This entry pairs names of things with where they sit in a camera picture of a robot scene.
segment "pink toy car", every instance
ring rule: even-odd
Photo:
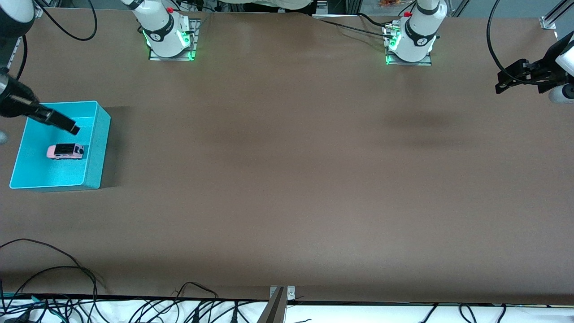
[[[82,159],[84,146],[78,144],[57,144],[48,147],[46,157],[58,159]]]

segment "brown table surface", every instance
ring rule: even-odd
[[[88,10],[53,14],[92,28]],[[62,248],[108,294],[195,280],[240,298],[289,284],[304,299],[574,301],[572,107],[494,93],[486,20],[446,19],[432,67],[386,66],[379,37],[301,14],[213,14],[193,63],[148,61],[129,11],[98,22],[79,42],[39,19],[21,80],[110,113],[103,187],[9,189],[25,119],[0,119],[2,241]],[[506,65],[556,41],[535,19],[492,36]],[[28,243],[0,252],[7,290],[59,264]],[[90,284],[66,271],[25,291]]]

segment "cable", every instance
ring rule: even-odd
[[[209,314],[209,316],[207,317],[207,322],[209,323],[211,321],[211,312],[213,311],[213,309],[221,304],[223,304],[224,302],[221,301],[219,303],[215,303],[215,301],[211,301],[211,306],[210,309],[208,309],[207,311],[205,311],[205,313],[203,313],[202,315],[199,316],[199,320],[201,320],[205,315]]]
[[[95,307],[95,305],[96,305],[95,301],[96,301],[97,298],[98,298],[98,285],[97,285],[97,280],[96,280],[96,277],[95,277],[94,273],[92,273],[89,269],[83,267],[83,266],[79,263],[79,261],[76,260],[76,258],[74,258],[74,257],[73,257],[72,255],[70,255],[69,253],[67,253],[67,252],[63,251],[62,249],[57,248],[57,247],[55,247],[55,246],[53,246],[53,245],[51,245],[51,244],[44,243],[44,242],[42,242],[42,241],[38,241],[38,240],[34,240],[34,239],[28,239],[28,238],[14,239],[14,240],[8,241],[8,242],[6,242],[6,243],[0,245],[0,249],[4,248],[4,247],[6,247],[6,246],[8,246],[8,245],[10,245],[10,244],[12,244],[12,243],[19,242],[19,241],[28,241],[28,242],[31,242],[31,243],[40,244],[40,245],[46,246],[46,247],[48,247],[48,248],[54,249],[55,251],[60,252],[60,253],[62,253],[63,255],[65,255],[66,257],[70,258],[70,259],[74,262],[75,266],[55,266],[55,267],[50,267],[50,268],[48,268],[48,269],[44,269],[44,270],[42,270],[42,271],[39,271],[39,272],[37,272],[36,274],[32,275],[32,277],[28,278],[28,279],[18,288],[18,290],[14,293],[14,295],[17,295],[18,292],[20,292],[22,289],[24,289],[24,287],[25,287],[31,280],[33,280],[35,277],[37,277],[37,276],[39,276],[39,275],[41,275],[41,274],[43,274],[43,273],[45,273],[45,272],[47,272],[47,271],[51,271],[51,270],[55,270],[55,269],[61,269],[61,268],[74,268],[74,269],[79,269],[82,273],[84,273],[84,275],[86,275],[86,276],[90,279],[90,281],[91,281],[92,284],[93,284],[92,298],[93,298],[94,302],[93,302],[92,308],[90,309],[90,314],[91,314],[92,311],[93,311],[93,309],[94,309],[94,307]],[[11,303],[12,303],[13,300],[14,300],[14,298],[12,298],[12,299],[10,300],[10,302],[8,303],[8,307],[10,307],[10,305],[11,305]],[[88,323],[89,323],[90,321],[91,321],[91,316],[88,317]]]
[[[260,301],[248,301],[248,302],[245,302],[245,303],[243,303],[243,304],[239,304],[239,305],[237,305],[237,306],[233,306],[232,308],[230,308],[230,309],[226,310],[225,312],[219,314],[219,316],[217,316],[216,318],[214,318],[213,321],[207,321],[207,323],[214,323],[214,322],[217,321],[220,317],[224,316],[225,314],[227,314],[227,312],[233,310],[233,309],[236,308],[236,307],[240,307],[240,306],[243,306],[243,305],[247,305],[247,304],[251,304],[251,303],[256,303],[256,302],[260,302]]]
[[[388,24],[388,22],[383,23],[383,24],[380,23],[380,22],[376,22],[376,21],[372,20],[371,17],[367,16],[367,15],[364,14],[364,13],[357,13],[357,16],[365,18],[366,20],[368,20],[371,24],[373,24],[373,25],[375,25],[375,26],[384,27],[385,24]]]
[[[6,303],[4,302],[4,288],[2,287],[2,280],[0,279],[0,297],[2,298],[2,309],[6,312]]]
[[[231,315],[230,323],[237,323],[237,315],[239,313],[239,309],[237,308],[237,305],[239,305],[239,302],[235,301],[235,308],[233,308],[233,315]]]
[[[500,316],[498,317],[497,323],[501,323],[502,318],[504,317],[504,314],[506,314],[506,304],[502,304],[502,312],[501,312]]]
[[[214,305],[215,301],[201,301],[196,307],[195,309],[189,314],[189,316],[184,320],[183,323],[189,323],[189,321],[191,321],[191,323],[199,323],[199,321],[205,316],[205,313],[203,313],[201,316],[199,315],[201,313],[202,310],[206,309],[207,306],[212,305],[212,307],[210,308],[210,310],[212,310],[215,306]]]
[[[46,301],[46,305],[44,306],[44,311],[40,314],[40,317],[36,320],[37,323],[41,323],[46,311],[48,310],[48,301]]]
[[[404,7],[401,12],[398,13],[398,16],[401,17],[402,13],[405,12],[409,7],[413,7],[417,4],[417,1],[413,1],[413,3],[411,3],[410,5],[407,5],[406,7]]]
[[[198,4],[195,2],[195,0],[194,0],[194,1],[184,0],[184,1],[181,1],[181,2],[182,2],[182,3],[187,3],[187,4],[190,5],[190,6],[195,6],[198,11],[199,11],[199,7],[201,7],[202,9],[207,9],[207,10],[209,10],[209,11],[211,11],[211,12],[217,12],[217,11],[216,11],[215,9],[213,9],[213,8],[206,7],[206,6],[204,6],[204,5],[198,5]]]
[[[91,35],[89,35],[86,38],[80,38],[77,36],[74,36],[72,34],[70,34],[67,30],[64,29],[64,27],[62,27],[53,17],[50,13],[48,13],[45,9],[45,6],[40,3],[39,0],[34,0],[34,2],[40,7],[42,8],[42,11],[46,14],[46,16],[48,16],[48,18],[50,18],[50,20],[52,20],[52,22],[58,27],[60,28],[60,30],[62,30],[66,35],[72,37],[75,40],[80,40],[80,41],[88,41],[92,38],[94,38],[94,36],[96,36],[96,32],[98,31],[98,17],[96,16],[96,9],[94,9],[94,4],[92,3],[92,0],[88,0],[88,3],[90,4],[90,8],[92,9],[92,14],[94,15],[94,31],[92,32]]]
[[[439,303],[434,303],[429,313],[426,314],[424,320],[422,320],[420,323],[426,323],[429,320],[429,317],[431,317],[432,312],[434,312],[438,306]]]
[[[26,60],[28,59],[28,42],[26,41],[26,35],[22,36],[22,47],[24,49],[24,53],[22,54],[22,63],[20,63],[18,74],[16,74],[17,80],[20,79],[22,72],[24,72],[24,67],[26,66]]]
[[[184,284],[182,285],[182,287],[179,289],[179,291],[177,292],[176,298],[177,298],[180,294],[183,294],[183,293],[185,292],[185,288],[186,288],[187,285],[189,285],[189,284],[194,285],[194,286],[197,287],[197,288],[203,289],[204,291],[213,294],[213,295],[215,296],[215,298],[219,298],[219,295],[218,295],[216,292],[210,290],[209,288],[207,288],[207,287],[205,287],[205,286],[203,286],[202,284],[197,283],[197,282],[186,282],[186,283],[184,283]]]
[[[514,76],[510,75],[510,73],[504,68],[504,66],[502,66],[502,64],[500,63],[500,61],[498,60],[497,55],[494,53],[494,50],[492,48],[492,41],[490,39],[490,27],[492,24],[492,18],[494,16],[494,11],[496,11],[497,7],[498,7],[498,3],[500,3],[501,0],[496,0],[494,2],[494,5],[492,6],[492,10],[490,11],[490,16],[488,17],[488,22],[486,24],[486,44],[488,45],[488,51],[490,52],[490,56],[492,56],[492,59],[494,60],[494,63],[498,66],[498,68],[504,73],[506,74],[506,76],[508,76],[509,78],[511,78],[512,80],[516,81],[516,82],[520,82],[522,84],[530,84],[530,85],[538,85],[542,82],[534,82],[534,81],[528,81],[528,80],[521,80],[518,78],[515,78]]]
[[[472,322],[469,319],[467,319],[467,317],[464,315],[463,306],[468,308],[468,311],[470,312],[470,315],[472,316]],[[470,306],[468,306],[467,304],[459,304],[459,313],[460,313],[460,316],[462,316],[463,319],[465,321],[467,321],[467,323],[476,323],[476,317],[474,316],[474,312],[472,311]]]
[[[245,317],[245,315],[243,315],[243,313],[241,313],[241,311],[239,310],[239,307],[237,307],[237,313],[239,313],[239,316],[241,316],[245,320],[246,323],[251,323],[251,322],[249,322],[247,317]]]
[[[370,31],[368,31],[368,30],[359,29],[359,28],[355,28],[355,27],[351,27],[351,26],[345,26],[345,25],[342,25],[342,24],[338,24],[337,22],[332,22],[332,21],[327,21],[327,20],[322,20],[322,19],[321,19],[321,21],[322,21],[322,22],[326,22],[326,23],[331,24],[331,25],[335,25],[335,26],[339,26],[339,27],[343,27],[343,28],[347,28],[347,29],[356,30],[356,31],[362,32],[362,33],[373,34],[373,35],[376,35],[376,36],[381,36],[381,37],[383,37],[383,38],[392,38],[392,36],[391,36],[391,35],[388,35],[388,34],[374,33],[374,32],[370,32]]]
[[[173,3],[174,5],[176,5],[176,9],[177,9],[178,11],[181,11],[181,7],[177,4],[177,2],[175,2],[175,0],[170,0],[170,1],[171,1],[171,3]]]

